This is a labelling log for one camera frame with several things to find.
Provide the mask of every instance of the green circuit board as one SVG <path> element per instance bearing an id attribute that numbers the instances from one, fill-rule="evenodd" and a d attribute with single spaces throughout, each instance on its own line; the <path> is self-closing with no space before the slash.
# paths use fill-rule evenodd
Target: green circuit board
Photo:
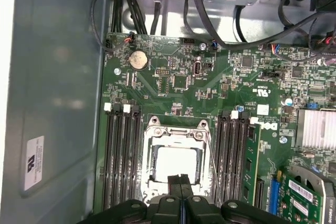
<path id="1" fill-rule="evenodd" d="M 108 34 L 107 45 L 117 45 L 126 36 Z M 264 184 L 259 196 L 263 210 L 269 209 L 271 180 L 279 169 L 286 169 L 290 164 L 313 166 L 328 177 L 336 177 L 334 151 L 314 150 L 312 154 L 308 148 L 295 145 L 300 108 L 334 108 L 335 67 L 316 61 L 301 64 L 283 61 L 267 48 L 228 51 L 220 47 L 215 50 L 207 45 L 205 50 L 201 50 L 199 45 L 200 42 L 193 39 L 136 35 L 134 43 L 126 44 L 114 55 L 106 53 L 95 212 L 104 209 L 106 180 L 103 170 L 107 155 L 110 155 L 107 150 L 109 119 L 104 106 L 109 103 L 111 106 L 130 104 L 139 108 L 139 142 L 128 147 L 133 146 L 138 153 L 141 153 L 142 133 L 153 115 L 163 125 L 183 127 L 195 127 L 205 119 L 215 151 L 218 115 L 222 111 L 235 111 L 237 106 L 244 107 L 244 112 L 257 118 L 258 124 L 247 140 L 245 158 L 250 164 L 248 168 L 243 167 L 245 186 L 241 200 L 254 205 L 256 181 L 262 180 Z M 146 68 L 141 71 L 135 71 L 129 63 L 129 56 L 137 50 L 148 58 Z M 292 59 L 309 57 L 306 48 L 288 45 L 281 45 L 279 53 Z M 194 72 L 195 62 L 200 62 L 197 74 Z M 292 106 L 284 106 L 287 98 L 292 99 Z M 136 160 L 139 164 L 142 162 L 141 154 Z M 135 187 L 135 195 L 140 195 L 138 182 Z"/>

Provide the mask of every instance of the barcode label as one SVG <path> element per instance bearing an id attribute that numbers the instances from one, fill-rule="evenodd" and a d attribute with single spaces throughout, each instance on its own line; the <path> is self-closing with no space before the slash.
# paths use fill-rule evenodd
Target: barcode label
<path id="1" fill-rule="evenodd" d="M 313 194 L 299 186 L 298 184 L 294 183 L 293 181 L 289 181 L 289 187 L 296 191 L 299 195 L 304 197 L 305 199 L 309 200 L 310 202 L 313 202 Z"/>
<path id="2" fill-rule="evenodd" d="M 301 205 L 300 203 L 298 203 L 296 200 L 293 200 L 293 205 L 299 209 L 305 216 L 308 217 L 308 209 L 305 208 L 303 205 Z"/>

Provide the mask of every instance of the pcie slot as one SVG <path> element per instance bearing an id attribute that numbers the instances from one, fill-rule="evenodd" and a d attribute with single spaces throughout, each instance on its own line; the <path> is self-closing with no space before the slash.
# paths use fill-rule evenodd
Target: pcie slot
<path id="1" fill-rule="evenodd" d="M 110 196 L 111 196 L 111 153 L 112 153 L 112 131 L 114 123 L 114 114 L 109 113 L 107 118 L 107 132 L 106 132 L 106 148 L 105 148 L 105 163 L 104 163 L 104 172 L 105 178 L 103 183 L 103 209 L 108 209 L 110 205 Z"/>
<path id="2" fill-rule="evenodd" d="M 278 198 L 279 198 L 280 183 L 274 178 L 271 180 L 270 186 L 270 198 L 268 212 L 277 215 L 278 210 Z"/>
<path id="3" fill-rule="evenodd" d="M 254 199 L 254 206 L 262 209 L 264 195 L 264 181 L 261 178 L 257 178 L 256 193 Z"/>
<path id="4" fill-rule="evenodd" d="M 141 114 L 139 108 L 133 107 L 133 120 L 134 120 L 134 127 L 133 127 L 133 151 L 131 157 L 131 172 L 130 172 L 130 197 L 133 198 L 135 196 L 135 189 L 136 189 L 136 175 L 138 172 L 138 152 L 139 152 L 139 141 L 140 141 L 140 118 Z"/>
<path id="5" fill-rule="evenodd" d="M 123 118 L 123 150 L 122 157 L 120 161 L 122 162 L 121 170 L 121 185 L 120 185 L 120 201 L 124 202 L 127 200 L 127 184 L 128 184 L 128 171 L 129 171 L 129 155 L 130 155 L 130 145 L 131 145 L 131 124 L 132 118 L 130 113 L 124 113 Z"/>
<path id="6" fill-rule="evenodd" d="M 119 203 L 119 172 L 120 172 L 120 152 L 121 152 L 121 140 L 122 140 L 122 124 L 123 124 L 123 113 L 116 112 L 116 121 L 114 125 L 114 132 L 112 134 L 113 138 L 113 164 L 112 164 L 112 184 L 111 184 L 111 207 Z"/>

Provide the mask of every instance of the logo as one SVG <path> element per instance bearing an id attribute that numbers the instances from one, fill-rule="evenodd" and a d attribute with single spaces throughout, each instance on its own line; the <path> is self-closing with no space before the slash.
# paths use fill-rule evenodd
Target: logo
<path id="1" fill-rule="evenodd" d="M 35 155 L 28 159 L 27 172 L 29 173 L 35 166 Z"/>
<path id="2" fill-rule="evenodd" d="M 278 130 L 278 124 L 277 123 L 262 123 L 259 122 L 261 129 L 265 129 L 265 130 L 273 130 L 276 131 Z"/>
<path id="3" fill-rule="evenodd" d="M 265 89 L 265 88 L 267 88 L 267 87 L 262 87 L 262 88 L 258 87 L 258 89 L 252 89 L 252 92 L 257 93 L 258 97 L 268 97 L 269 94 L 271 94 L 271 91 L 269 89 Z"/>

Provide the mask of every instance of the black memory slot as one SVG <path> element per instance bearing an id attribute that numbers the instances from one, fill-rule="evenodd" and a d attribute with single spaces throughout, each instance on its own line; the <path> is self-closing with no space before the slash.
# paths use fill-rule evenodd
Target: black memory slot
<path id="1" fill-rule="evenodd" d="M 104 162 L 104 183 L 103 183 L 103 209 L 106 210 L 111 207 L 110 196 L 111 196 L 111 176 L 110 168 L 112 162 L 112 132 L 113 132 L 114 115 L 113 113 L 108 114 L 107 118 L 107 132 L 106 132 L 106 149 L 105 149 L 105 162 Z"/>
<path id="2" fill-rule="evenodd" d="M 229 112 L 223 112 L 218 117 L 215 165 L 223 201 L 240 200 L 248 116 L 242 113 L 239 115 L 239 119 L 231 120 L 230 116 L 227 116 L 224 120 L 224 114 L 229 115 Z M 217 197 L 215 186 L 213 185 L 212 192 Z"/>
<path id="3" fill-rule="evenodd" d="M 116 123 L 114 124 L 113 133 L 113 164 L 111 166 L 113 172 L 111 174 L 111 207 L 119 203 L 119 180 L 120 180 L 120 152 L 121 152 L 121 139 L 122 139 L 122 112 L 116 112 Z"/>
<path id="4" fill-rule="evenodd" d="M 249 122 L 246 118 L 239 119 L 239 135 L 238 135 L 238 157 L 237 157 L 237 180 L 236 185 L 238 191 L 235 194 L 235 198 L 240 199 L 241 190 L 242 190 L 242 183 L 243 183 L 243 174 L 244 174 L 244 163 L 245 163 L 245 156 L 246 156 L 246 144 L 247 144 L 247 133 L 248 133 L 248 126 Z"/>
<path id="5" fill-rule="evenodd" d="M 227 150 L 229 142 L 228 128 L 230 124 L 229 114 L 224 112 L 218 117 L 217 125 L 217 140 L 216 140 L 216 152 L 215 152 L 215 165 L 218 176 L 218 183 L 220 186 L 220 191 L 216 188 L 216 184 L 213 186 L 213 195 L 217 198 L 217 194 L 221 193 L 224 190 L 224 185 L 226 181 L 225 171 L 227 169 L 227 159 L 228 153 Z"/>
<path id="6" fill-rule="evenodd" d="M 122 162 L 121 170 L 121 184 L 120 184 L 120 202 L 127 200 L 127 187 L 128 187 L 128 172 L 129 172 L 129 156 L 130 156 L 130 142 L 131 142 L 131 124 L 132 117 L 130 113 L 124 113 L 124 124 L 122 134 L 122 156 L 120 161 Z"/>
<path id="7" fill-rule="evenodd" d="M 132 157 L 131 157 L 131 183 L 130 183 L 130 198 L 135 196 L 136 189 L 136 175 L 138 171 L 138 152 L 139 152 L 139 141 L 140 141 L 140 118 L 141 114 L 139 110 L 133 111 L 133 134 L 132 134 Z"/>

